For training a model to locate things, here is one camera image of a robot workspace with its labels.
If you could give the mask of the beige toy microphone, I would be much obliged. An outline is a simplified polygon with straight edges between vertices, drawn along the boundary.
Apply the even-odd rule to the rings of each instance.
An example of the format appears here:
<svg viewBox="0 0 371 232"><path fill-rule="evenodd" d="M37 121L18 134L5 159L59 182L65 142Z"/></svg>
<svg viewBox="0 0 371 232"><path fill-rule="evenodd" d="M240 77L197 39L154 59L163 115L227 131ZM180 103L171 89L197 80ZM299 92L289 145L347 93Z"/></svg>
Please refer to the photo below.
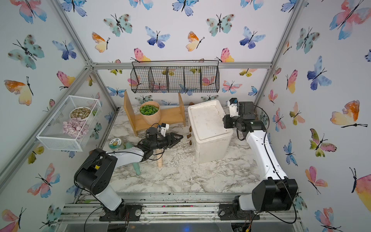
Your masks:
<svg viewBox="0 0 371 232"><path fill-rule="evenodd" d="M162 156L163 156L164 150L163 149L157 149L155 151L156 151L156 154L157 154L157 158L156 158L156 160L157 160L157 167L159 169L162 169L162 167L163 167L163 158L162 158Z"/></svg>

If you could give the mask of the white plastic drawer unit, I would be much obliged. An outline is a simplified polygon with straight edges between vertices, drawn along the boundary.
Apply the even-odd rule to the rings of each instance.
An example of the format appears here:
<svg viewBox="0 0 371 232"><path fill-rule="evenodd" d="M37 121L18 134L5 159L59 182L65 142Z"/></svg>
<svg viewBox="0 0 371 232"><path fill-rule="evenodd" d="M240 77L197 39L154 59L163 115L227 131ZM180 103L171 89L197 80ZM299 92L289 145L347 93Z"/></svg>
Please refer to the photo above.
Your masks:
<svg viewBox="0 0 371 232"><path fill-rule="evenodd" d="M224 128L223 118L226 114L220 101L211 100L191 105L187 111L195 161L206 163L223 159L233 130Z"/></svg>

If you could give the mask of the green toy microphone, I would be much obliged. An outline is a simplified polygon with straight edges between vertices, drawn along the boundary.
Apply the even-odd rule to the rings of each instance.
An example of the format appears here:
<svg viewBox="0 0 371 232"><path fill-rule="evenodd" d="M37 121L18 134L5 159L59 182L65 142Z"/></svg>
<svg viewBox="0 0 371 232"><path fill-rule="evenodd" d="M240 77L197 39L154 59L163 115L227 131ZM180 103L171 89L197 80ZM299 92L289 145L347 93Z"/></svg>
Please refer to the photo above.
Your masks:
<svg viewBox="0 0 371 232"><path fill-rule="evenodd" d="M126 149L130 149L130 148L134 147L134 145L133 145L131 142L127 142L127 143L125 144L125 146L126 146ZM133 168L134 168L134 170L135 170L135 172L136 172L136 175L139 176L139 175L141 174L141 170L140 170L140 165L139 165L139 163L135 162L135 163L133 163L132 165L133 165Z"/></svg>

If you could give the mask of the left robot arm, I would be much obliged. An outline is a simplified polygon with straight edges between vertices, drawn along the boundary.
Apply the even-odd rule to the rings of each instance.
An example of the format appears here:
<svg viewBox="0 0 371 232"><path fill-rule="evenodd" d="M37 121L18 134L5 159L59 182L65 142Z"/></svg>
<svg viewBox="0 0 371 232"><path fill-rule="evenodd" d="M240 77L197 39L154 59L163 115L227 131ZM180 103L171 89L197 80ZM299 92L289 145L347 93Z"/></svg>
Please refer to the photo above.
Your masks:
<svg viewBox="0 0 371 232"><path fill-rule="evenodd" d="M177 145L183 136L174 132L162 135L157 128L150 127L144 139L137 145L121 151L106 152L100 148L90 155L76 171L74 183L78 188L90 192L105 209L114 212L123 208L124 201L110 186L116 168L147 160L156 161L164 151Z"/></svg>

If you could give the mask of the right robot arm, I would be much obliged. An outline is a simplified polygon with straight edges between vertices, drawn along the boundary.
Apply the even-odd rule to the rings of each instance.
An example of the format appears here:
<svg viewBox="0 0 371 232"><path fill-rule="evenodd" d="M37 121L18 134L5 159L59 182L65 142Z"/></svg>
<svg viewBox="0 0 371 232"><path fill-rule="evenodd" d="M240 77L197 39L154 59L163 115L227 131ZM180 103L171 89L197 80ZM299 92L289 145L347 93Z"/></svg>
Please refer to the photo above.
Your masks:
<svg viewBox="0 0 371 232"><path fill-rule="evenodd" d="M250 194L235 197L238 211L287 211L293 205L298 190L294 179L289 179L279 165L268 140L268 131L255 115L251 101L228 101L229 114L223 118L226 129L236 129L252 149L260 169L261 182Z"/></svg>

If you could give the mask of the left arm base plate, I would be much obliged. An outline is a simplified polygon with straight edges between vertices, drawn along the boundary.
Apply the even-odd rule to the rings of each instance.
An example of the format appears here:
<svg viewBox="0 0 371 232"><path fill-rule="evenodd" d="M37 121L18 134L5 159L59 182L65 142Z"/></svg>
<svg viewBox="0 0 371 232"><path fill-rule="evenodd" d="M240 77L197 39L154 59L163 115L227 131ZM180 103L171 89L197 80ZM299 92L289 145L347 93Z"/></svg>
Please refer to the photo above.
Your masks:
<svg viewBox="0 0 371 232"><path fill-rule="evenodd" d="M103 208L104 215L100 216L99 221L102 222L139 221L142 214L142 209L143 209L142 205L133 205L126 203L120 204L118 208L114 211L104 207Z"/></svg>

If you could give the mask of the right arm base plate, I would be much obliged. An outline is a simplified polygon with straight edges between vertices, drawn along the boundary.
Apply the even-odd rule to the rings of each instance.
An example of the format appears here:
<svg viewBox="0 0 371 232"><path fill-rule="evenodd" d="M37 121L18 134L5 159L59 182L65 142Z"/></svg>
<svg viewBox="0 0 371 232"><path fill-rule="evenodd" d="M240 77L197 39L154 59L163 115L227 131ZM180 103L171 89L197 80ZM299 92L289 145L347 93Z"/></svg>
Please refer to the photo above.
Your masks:
<svg viewBox="0 0 371 232"><path fill-rule="evenodd" d="M260 216L253 210L240 209L238 200L231 203L219 204L218 216L220 220L259 220Z"/></svg>

